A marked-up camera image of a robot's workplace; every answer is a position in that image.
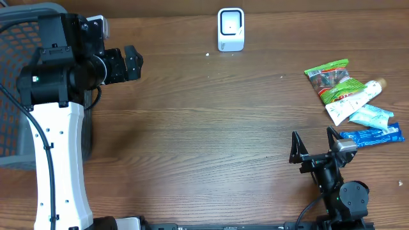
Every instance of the gray bin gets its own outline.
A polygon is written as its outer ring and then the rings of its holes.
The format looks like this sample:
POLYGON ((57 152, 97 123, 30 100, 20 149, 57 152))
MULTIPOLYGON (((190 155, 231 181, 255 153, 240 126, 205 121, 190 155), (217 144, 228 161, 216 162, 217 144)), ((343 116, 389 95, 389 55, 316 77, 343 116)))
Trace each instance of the gray bin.
MULTIPOLYGON (((35 19, 39 15, 67 13, 55 3, 11 6, 0 9, 0 25, 15 20, 35 19)), ((36 22, 18 24, 0 34, 0 82, 19 99, 16 79, 37 47, 41 47, 36 22)), ((92 103, 92 92, 85 92, 85 107, 92 103)), ((91 111, 84 111, 81 147, 82 160, 91 155, 91 111)), ((34 170, 34 141, 29 122, 23 113, 0 93, 0 167, 34 170)))

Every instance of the plastic packaging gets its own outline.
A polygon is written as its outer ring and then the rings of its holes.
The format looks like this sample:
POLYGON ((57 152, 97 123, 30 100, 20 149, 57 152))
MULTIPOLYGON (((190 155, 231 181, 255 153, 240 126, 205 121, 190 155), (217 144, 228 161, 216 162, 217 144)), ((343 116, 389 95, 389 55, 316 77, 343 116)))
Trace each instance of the plastic packaging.
POLYGON ((364 125, 366 127, 388 129, 388 120, 394 113, 385 111, 373 105, 364 105, 350 116, 350 121, 364 125))
POLYGON ((399 123, 389 125, 388 130, 370 128, 361 131, 341 132, 339 135, 343 138, 351 138, 358 148, 381 143, 405 141, 402 130, 399 128, 399 123))
POLYGON ((345 66, 347 59, 333 61, 304 71, 324 104, 329 104, 362 91, 366 86, 351 78, 345 66))
POLYGON ((367 87, 363 91, 325 106, 336 126, 341 124, 341 122, 349 115, 368 103, 370 99, 379 95, 387 84, 385 79, 379 78, 371 80, 365 85, 367 87))

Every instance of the light blue package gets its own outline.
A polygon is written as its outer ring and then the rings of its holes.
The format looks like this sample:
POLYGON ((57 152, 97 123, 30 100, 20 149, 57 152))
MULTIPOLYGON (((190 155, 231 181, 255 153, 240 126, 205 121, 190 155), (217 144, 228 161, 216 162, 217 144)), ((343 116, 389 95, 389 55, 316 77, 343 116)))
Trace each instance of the light blue package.
POLYGON ((343 138, 351 138, 358 148, 387 142, 405 141, 398 122, 389 125, 388 130, 370 128, 361 131, 341 132, 339 135, 343 138))
POLYGON ((364 125, 366 127, 387 130, 388 120, 393 116, 393 112, 366 104, 350 116, 350 121, 364 125))

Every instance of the white tube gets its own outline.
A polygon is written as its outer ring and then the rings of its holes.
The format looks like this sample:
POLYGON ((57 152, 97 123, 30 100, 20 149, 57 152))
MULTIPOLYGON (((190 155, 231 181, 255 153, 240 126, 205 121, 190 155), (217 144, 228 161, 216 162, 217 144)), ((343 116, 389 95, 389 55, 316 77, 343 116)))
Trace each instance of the white tube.
POLYGON ((366 89, 361 92, 325 106, 336 126, 380 94, 382 88, 386 87, 386 81, 385 79, 376 79, 369 81, 365 85, 367 86, 366 89))

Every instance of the wooden surface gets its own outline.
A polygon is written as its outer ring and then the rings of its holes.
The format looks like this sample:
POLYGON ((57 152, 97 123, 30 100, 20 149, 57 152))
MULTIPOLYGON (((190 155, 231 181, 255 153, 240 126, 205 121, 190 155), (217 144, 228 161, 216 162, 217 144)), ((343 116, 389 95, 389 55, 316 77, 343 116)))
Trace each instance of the wooden surface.
POLYGON ((405 0, 7 0, 10 5, 53 2, 71 13, 107 18, 216 15, 221 8, 245 13, 409 8, 405 0))
MULTIPOLYGON (((303 71, 329 61, 348 58, 361 82, 384 77, 389 87, 371 104, 393 111, 409 138, 409 10, 248 14, 245 49, 234 53, 217 50, 214 16, 110 23, 106 47, 135 45, 145 63, 141 80, 104 86, 93 111, 84 174, 95 217, 296 220, 318 189, 288 163, 291 132, 323 153, 333 125, 303 71)), ((341 169, 371 189, 366 220, 377 229, 409 228, 408 148, 362 149, 341 169)), ((324 212, 320 204, 305 219, 324 212)), ((35 214, 35 172, 1 169, 0 229, 32 228, 35 214)))

